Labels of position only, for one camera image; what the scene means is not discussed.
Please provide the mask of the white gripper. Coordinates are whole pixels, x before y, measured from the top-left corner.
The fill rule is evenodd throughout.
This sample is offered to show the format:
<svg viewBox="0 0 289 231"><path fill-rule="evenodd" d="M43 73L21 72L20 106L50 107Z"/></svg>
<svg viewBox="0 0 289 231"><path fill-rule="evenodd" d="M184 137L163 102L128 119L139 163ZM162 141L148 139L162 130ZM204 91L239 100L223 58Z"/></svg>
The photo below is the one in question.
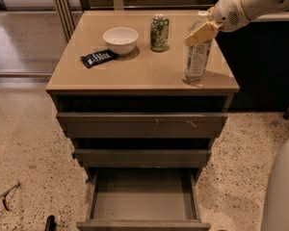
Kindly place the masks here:
<svg viewBox="0 0 289 231"><path fill-rule="evenodd" d="M247 26L250 19L244 5L245 0L219 0L206 11L208 21L188 28L184 43L194 46L215 38L220 30L230 33Z"/></svg>

